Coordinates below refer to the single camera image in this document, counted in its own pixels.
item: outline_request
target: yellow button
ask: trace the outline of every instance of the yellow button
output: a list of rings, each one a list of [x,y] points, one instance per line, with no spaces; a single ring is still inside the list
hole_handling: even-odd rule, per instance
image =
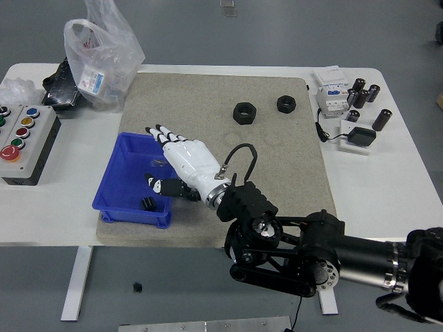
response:
[[[32,127],[34,125],[34,120],[32,118],[24,118],[21,121],[21,125],[27,128]]]

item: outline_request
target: white plastic bag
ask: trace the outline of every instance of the white plastic bag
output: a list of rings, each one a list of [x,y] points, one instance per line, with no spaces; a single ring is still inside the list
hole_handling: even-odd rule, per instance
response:
[[[31,80],[23,80],[18,77],[15,80],[5,78],[0,88],[0,105],[4,104],[27,104],[40,105],[44,92],[35,88]]]
[[[84,2],[87,19],[68,21],[64,27],[64,48],[74,81],[95,107],[121,111],[145,54],[113,0]]]

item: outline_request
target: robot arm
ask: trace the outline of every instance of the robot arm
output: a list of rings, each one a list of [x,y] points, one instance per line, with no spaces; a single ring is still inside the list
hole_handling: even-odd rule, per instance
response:
[[[233,279],[302,297],[334,287],[347,279],[390,291],[376,305],[418,322],[443,322],[443,228],[412,231],[406,244],[346,236],[345,223],[325,210],[307,217],[277,216],[278,208],[236,174],[224,178],[228,159],[220,167],[201,141],[186,140],[162,126],[147,128],[163,148],[168,162],[206,206],[223,222],[232,221],[225,251],[234,261]],[[297,227],[300,236],[284,233]],[[273,269],[263,265],[269,263]],[[406,296],[414,312],[392,304]]]

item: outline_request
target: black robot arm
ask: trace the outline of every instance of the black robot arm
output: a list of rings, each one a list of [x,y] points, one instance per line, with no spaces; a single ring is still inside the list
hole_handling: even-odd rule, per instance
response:
[[[235,177],[217,210],[235,221],[226,236],[233,279],[311,297],[338,279],[390,291],[379,308],[418,322],[443,322],[443,228],[412,231],[406,244],[346,236],[345,223],[325,210],[307,217],[278,217],[252,182]],[[296,229],[292,235],[283,228]],[[405,295],[414,312],[391,301]]]

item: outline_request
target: power adapter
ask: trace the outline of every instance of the power adapter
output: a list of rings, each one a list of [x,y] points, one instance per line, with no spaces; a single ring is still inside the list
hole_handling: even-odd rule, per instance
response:
[[[349,143],[358,145],[360,147],[368,147],[374,142],[376,138],[375,130],[366,129],[362,127],[354,127],[353,130],[347,135],[347,141]]]

